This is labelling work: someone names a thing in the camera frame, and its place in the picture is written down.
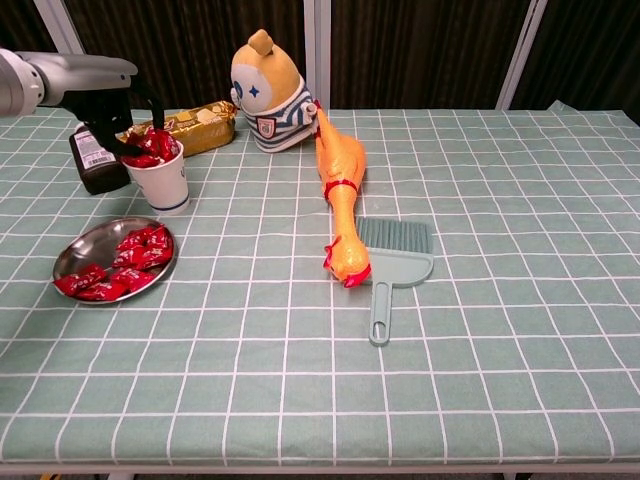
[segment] stainless steel plate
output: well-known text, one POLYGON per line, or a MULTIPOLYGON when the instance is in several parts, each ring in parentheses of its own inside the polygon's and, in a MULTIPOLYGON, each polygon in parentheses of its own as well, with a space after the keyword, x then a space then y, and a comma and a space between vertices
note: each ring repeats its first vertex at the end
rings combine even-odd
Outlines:
MULTIPOLYGON (((53 279, 57 280, 65 275, 78 272, 91 263, 97 263, 102 268, 109 269, 111 268, 111 263, 116 256, 116 246, 124 240, 129 232, 148 226, 159 227, 161 225, 162 224, 160 222, 144 217, 126 217, 98 225, 82 236, 76 238, 58 256, 58 259, 53 265, 53 279)), ((149 272, 155 275, 155 278, 140 290, 133 293, 127 293, 113 301, 89 301, 68 297, 58 289, 58 287, 55 287, 55 285, 54 287, 66 298, 72 298, 77 302, 91 305, 104 305, 107 303, 121 302, 122 300, 139 295, 145 290, 151 288, 162 277, 167 275, 175 265, 176 259, 178 258, 178 242, 168 228, 167 231, 169 232, 169 236, 173 243, 173 255, 171 260, 162 267, 156 267, 149 270, 149 272)))

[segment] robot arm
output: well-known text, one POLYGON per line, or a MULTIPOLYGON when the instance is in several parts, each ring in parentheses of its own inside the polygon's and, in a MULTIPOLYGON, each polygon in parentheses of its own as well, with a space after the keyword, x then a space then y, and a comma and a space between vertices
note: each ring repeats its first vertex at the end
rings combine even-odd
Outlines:
POLYGON ((105 150, 138 156, 139 147, 115 136, 133 125, 128 93, 149 103, 155 128, 164 126, 164 109, 137 74, 120 58, 0 49, 0 117, 29 115, 38 106, 64 108, 105 150))

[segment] bottle label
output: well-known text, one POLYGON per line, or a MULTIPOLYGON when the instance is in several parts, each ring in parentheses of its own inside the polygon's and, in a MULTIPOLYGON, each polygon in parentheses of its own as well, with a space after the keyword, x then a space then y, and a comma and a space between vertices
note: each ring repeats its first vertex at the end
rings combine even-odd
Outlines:
POLYGON ((74 135, 76 145, 78 145, 78 153, 84 165, 85 170, 102 165, 103 163, 116 163, 116 157, 102 148, 98 141, 91 135, 91 132, 85 131, 74 135))

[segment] orange rubber chicken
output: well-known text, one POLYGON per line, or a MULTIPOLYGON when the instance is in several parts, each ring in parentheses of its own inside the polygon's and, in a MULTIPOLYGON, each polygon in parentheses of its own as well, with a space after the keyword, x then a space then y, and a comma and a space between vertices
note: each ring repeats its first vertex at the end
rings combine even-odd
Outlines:
POLYGON ((318 105, 316 159, 324 197, 334 214, 335 237, 325 247, 324 267, 346 288, 360 285, 371 273, 369 255, 356 231, 354 207, 367 164, 360 142, 342 135, 318 105))

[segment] packaged bread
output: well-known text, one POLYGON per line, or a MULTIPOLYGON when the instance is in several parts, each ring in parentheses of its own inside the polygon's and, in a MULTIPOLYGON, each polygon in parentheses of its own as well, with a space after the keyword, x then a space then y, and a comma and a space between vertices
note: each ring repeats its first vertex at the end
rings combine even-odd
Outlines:
MULTIPOLYGON (((229 143, 235 133, 236 107, 219 101, 165 116, 164 129, 184 145, 184 156, 206 152, 229 143)), ((144 135, 152 122, 133 125, 120 138, 126 142, 131 132, 144 135)))

